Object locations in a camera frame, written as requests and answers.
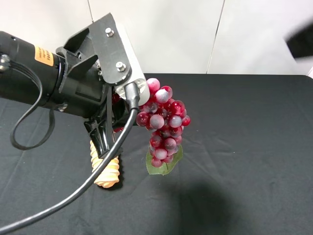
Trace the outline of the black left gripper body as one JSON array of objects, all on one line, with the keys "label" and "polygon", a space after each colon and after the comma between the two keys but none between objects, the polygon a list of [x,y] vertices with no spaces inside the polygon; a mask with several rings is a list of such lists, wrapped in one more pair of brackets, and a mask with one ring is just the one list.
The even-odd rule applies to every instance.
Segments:
[{"label": "black left gripper body", "polygon": [[121,85],[132,74],[111,13],[72,35],[56,52],[65,59],[58,93],[68,114],[93,116],[105,101],[106,88]]}]

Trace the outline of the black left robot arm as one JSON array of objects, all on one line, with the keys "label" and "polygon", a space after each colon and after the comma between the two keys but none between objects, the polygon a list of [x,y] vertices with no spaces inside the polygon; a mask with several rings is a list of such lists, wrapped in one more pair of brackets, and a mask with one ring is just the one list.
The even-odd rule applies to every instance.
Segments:
[{"label": "black left robot arm", "polygon": [[30,104],[26,119],[38,107],[49,109],[51,136],[54,111],[84,119],[84,126],[98,155],[112,146],[111,94],[132,74],[112,14],[107,14],[71,36],[55,53],[6,32],[0,34],[0,95]]}]

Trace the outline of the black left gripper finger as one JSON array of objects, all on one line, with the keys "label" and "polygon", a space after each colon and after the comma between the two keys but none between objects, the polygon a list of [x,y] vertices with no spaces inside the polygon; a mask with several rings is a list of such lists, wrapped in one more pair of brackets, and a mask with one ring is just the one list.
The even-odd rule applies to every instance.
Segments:
[{"label": "black left gripper finger", "polygon": [[88,118],[84,120],[84,127],[89,134],[99,158],[104,158],[114,146],[113,128],[107,120]]}]

